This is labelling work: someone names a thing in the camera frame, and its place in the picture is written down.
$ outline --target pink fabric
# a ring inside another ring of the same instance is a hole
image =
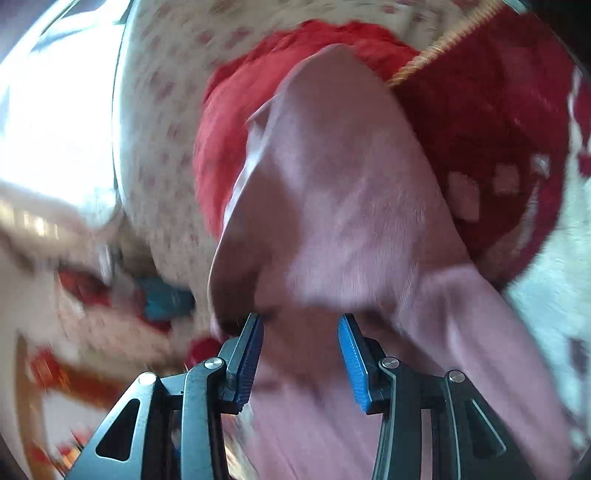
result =
[[[346,47],[325,48],[255,115],[248,147],[258,164],[210,293],[222,326],[267,315],[246,446],[261,479],[371,478],[380,418],[354,403],[341,312],[418,371],[464,371],[538,477],[567,478],[567,428],[536,345],[470,261],[381,81]]]

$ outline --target patterned fabric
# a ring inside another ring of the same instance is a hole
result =
[[[194,199],[194,133],[207,78],[269,32],[311,18],[379,23],[422,49],[478,1],[137,0],[116,80],[115,160],[127,214],[160,274],[189,286],[207,328],[207,277],[216,242]]]

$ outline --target metal screw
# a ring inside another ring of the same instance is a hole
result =
[[[138,377],[140,385],[151,385],[156,381],[156,374],[152,372],[144,372]]]
[[[449,380],[454,383],[462,383],[466,379],[466,376],[459,370],[452,370],[449,372]]]
[[[215,370],[216,368],[220,368],[223,365],[223,360],[218,356],[213,356],[205,360],[205,368],[209,370]]]
[[[398,360],[398,358],[394,358],[393,356],[387,356],[382,358],[382,366],[388,370],[394,370],[400,366],[400,360]]]

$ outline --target dark red fabric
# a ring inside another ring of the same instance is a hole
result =
[[[573,67],[536,17],[505,8],[394,90],[442,190],[454,170],[479,183],[480,221],[456,221],[473,257],[517,226],[540,181],[532,238],[505,281],[527,266],[556,224],[569,151]],[[548,179],[531,169],[536,154],[550,158]],[[493,194],[497,163],[518,167],[516,197]]]
[[[194,152],[197,200],[206,225],[219,237],[223,212],[246,153],[246,120],[269,100],[300,61],[335,43],[350,45],[384,81],[416,50],[384,27],[361,22],[330,25],[318,20],[278,31],[250,53],[217,69],[209,80]]]

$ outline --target teal object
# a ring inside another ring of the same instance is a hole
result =
[[[195,298],[190,290],[168,285],[160,277],[139,278],[136,282],[145,293],[144,317],[149,322],[187,316],[195,308]]]

